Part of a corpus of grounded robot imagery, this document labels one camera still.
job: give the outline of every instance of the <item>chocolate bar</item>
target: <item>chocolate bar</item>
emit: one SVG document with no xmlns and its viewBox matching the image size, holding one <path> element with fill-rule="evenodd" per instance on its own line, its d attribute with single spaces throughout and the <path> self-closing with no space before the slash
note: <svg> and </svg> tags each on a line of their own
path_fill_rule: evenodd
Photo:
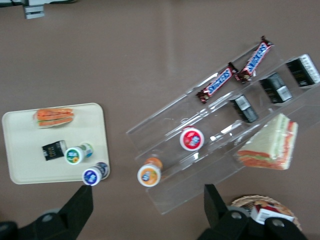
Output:
<svg viewBox="0 0 320 240">
<path fill-rule="evenodd" d="M 56 141 L 42 147 L 46 161 L 63 157 L 66 150 L 67 146 L 64 140 Z"/>
<path fill-rule="evenodd" d="M 251 81 L 251 76 L 273 45 L 274 44 L 268 41 L 265 36 L 262 36 L 260 45 L 253 53 L 246 66 L 235 75 L 235 78 L 243 84 Z"/>
<path fill-rule="evenodd" d="M 235 66 L 229 62 L 228 67 L 219 74 L 219 76 L 210 84 L 199 91 L 196 96 L 201 100 L 203 104 L 207 102 L 207 100 L 229 79 L 232 78 L 234 74 L 236 74 L 238 70 Z"/>
<path fill-rule="evenodd" d="M 277 72 L 259 82 L 272 103 L 280 104 L 292 99 L 289 89 Z"/>
<path fill-rule="evenodd" d="M 300 87 L 320 82 L 320 75 L 308 54 L 303 54 L 286 63 Z"/>
<path fill-rule="evenodd" d="M 240 94 L 231 99 L 230 102 L 245 122 L 253 123 L 258 119 L 257 113 L 244 95 Z"/>
</svg>

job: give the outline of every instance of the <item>candy bar wrapper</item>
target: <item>candy bar wrapper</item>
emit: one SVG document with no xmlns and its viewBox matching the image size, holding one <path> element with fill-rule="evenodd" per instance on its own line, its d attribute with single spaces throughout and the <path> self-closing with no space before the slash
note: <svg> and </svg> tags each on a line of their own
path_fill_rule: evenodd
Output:
<svg viewBox="0 0 320 240">
<path fill-rule="evenodd" d="M 263 58 L 267 55 L 273 45 L 274 44 L 268 41 L 265 36 L 262 36 L 261 43 L 259 44 L 258 48 L 248 60 L 245 67 L 240 72 L 235 74 L 235 78 L 238 81 L 241 81 L 243 84 L 251 81 L 251 76 L 254 75 L 256 68 L 262 62 Z"/>
<path fill-rule="evenodd" d="M 199 91 L 196 96 L 200 99 L 200 101 L 205 104 L 209 98 L 220 88 L 223 84 L 225 84 L 228 80 L 230 80 L 238 70 L 235 66 L 229 62 L 228 67 L 222 71 L 219 76 L 217 76 L 213 82 Z"/>
<path fill-rule="evenodd" d="M 32 121 L 39 129 L 47 129 L 71 122 L 74 119 L 71 108 L 41 108 L 37 110 Z"/>
<path fill-rule="evenodd" d="M 236 157 L 247 167 L 286 170 L 290 167 L 298 124 L 280 113 L 247 141 Z"/>
</svg>

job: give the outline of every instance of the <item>label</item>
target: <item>label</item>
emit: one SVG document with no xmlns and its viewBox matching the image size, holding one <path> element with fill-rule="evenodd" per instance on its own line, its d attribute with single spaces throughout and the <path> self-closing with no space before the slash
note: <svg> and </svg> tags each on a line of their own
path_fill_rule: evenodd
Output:
<svg viewBox="0 0 320 240">
<path fill-rule="evenodd" d="M 251 107 L 248 100 L 245 98 L 245 96 L 241 96 L 235 100 L 235 102 L 238 104 L 239 108 L 244 111 L 247 108 Z"/>
<path fill-rule="evenodd" d="M 209 86 L 206 87 L 209 97 L 214 94 L 226 81 L 232 77 L 232 72 L 227 67 Z"/>
<path fill-rule="evenodd" d="M 189 130 L 184 134 L 182 141 L 188 149 L 197 149 L 201 144 L 201 136 L 197 131 Z"/>
<path fill-rule="evenodd" d="M 83 145 L 79 146 L 79 148 L 84 150 L 84 155 L 86 158 L 89 158 L 94 152 L 92 146 L 88 143 L 84 143 Z"/>
<path fill-rule="evenodd" d="M 75 164 L 79 161 L 79 159 L 79 153 L 76 150 L 71 149 L 66 153 L 66 160 L 69 163 Z"/>
<path fill-rule="evenodd" d="M 280 98 L 283 102 L 287 101 L 288 99 L 292 98 L 291 93 L 289 92 L 288 88 L 286 86 L 282 86 L 277 90 Z"/>
<path fill-rule="evenodd" d="M 250 75 L 257 68 L 257 66 L 259 65 L 259 63 L 263 59 L 263 57 L 266 55 L 266 53 L 268 52 L 267 51 L 268 49 L 269 49 L 269 47 L 264 42 L 262 42 L 259 45 L 259 47 L 255 51 L 254 55 L 250 58 L 250 60 L 248 61 L 248 64 L 245 66 L 245 68 L 247 69 L 247 71 Z"/>
<path fill-rule="evenodd" d="M 314 83 L 320 82 L 320 75 L 311 61 L 310 57 L 307 54 L 304 54 L 300 57 L 301 63 L 304 66 L 305 70 L 308 72 L 310 78 L 313 80 Z"/>
<path fill-rule="evenodd" d="M 104 162 L 98 162 L 95 167 L 97 169 L 99 169 L 99 171 L 101 172 L 102 174 L 102 178 L 104 178 L 105 176 L 107 176 L 108 174 L 108 165 L 105 164 Z"/>
<path fill-rule="evenodd" d="M 92 170 L 87 170 L 85 171 L 85 173 L 83 174 L 83 179 L 86 183 L 93 185 L 97 182 L 97 175 L 94 171 Z"/>
<path fill-rule="evenodd" d="M 141 171 L 140 178 L 146 185 L 154 185 L 157 183 L 159 176 L 153 168 L 147 167 Z"/>
</svg>

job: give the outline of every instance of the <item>yogurt cup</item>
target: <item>yogurt cup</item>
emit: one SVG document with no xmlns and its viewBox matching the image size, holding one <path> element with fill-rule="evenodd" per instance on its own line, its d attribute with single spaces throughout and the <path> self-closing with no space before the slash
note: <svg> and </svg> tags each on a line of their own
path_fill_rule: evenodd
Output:
<svg viewBox="0 0 320 240">
<path fill-rule="evenodd" d="M 180 145 L 187 151 L 197 151 L 204 143 L 204 134 L 193 126 L 185 127 L 180 135 Z"/>
<path fill-rule="evenodd" d="M 94 149 L 88 143 L 83 143 L 80 146 L 73 146 L 68 148 L 64 153 L 64 158 L 67 163 L 76 165 L 81 163 L 84 159 L 89 158 Z"/>
<path fill-rule="evenodd" d="M 145 187 L 153 187 L 160 182 L 162 162 L 156 157 L 150 157 L 137 173 L 138 181 Z"/>
<path fill-rule="evenodd" d="M 82 180 L 86 185 L 95 186 L 108 175 L 108 172 L 108 165 L 104 162 L 98 162 L 83 172 Z"/>
</svg>

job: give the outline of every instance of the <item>snickers bar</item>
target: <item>snickers bar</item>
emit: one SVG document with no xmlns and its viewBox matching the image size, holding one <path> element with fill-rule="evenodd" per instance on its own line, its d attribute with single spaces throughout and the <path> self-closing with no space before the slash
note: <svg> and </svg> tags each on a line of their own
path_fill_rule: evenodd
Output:
<svg viewBox="0 0 320 240">
<path fill-rule="evenodd" d="M 207 102 L 207 100 L 229 79 L 232 78 L 234 74 L 236 74 L 238 70 L 235 66 L 229 62 L 228 67 L 219 74 L 219 76 L 211 82 L 207 87 L 199 91 L 196 96 L 201 100 L 203 104 Z"/>
<path fill-rule="evenodd" d="M 251 80 L 251 76 L 255 72 L 258 65 L 261 63 L 262 59 L 269 52 L 270 48 L 274 44 L 268 41 L 265 36 L 261 37 L 261 43 L 259 47 L 255 50 L 252 57 L 247 62 L 246 66 L 235 75 L 235 78 L 238 81 L 241 81 L 243 84 Z"/>
</svg>

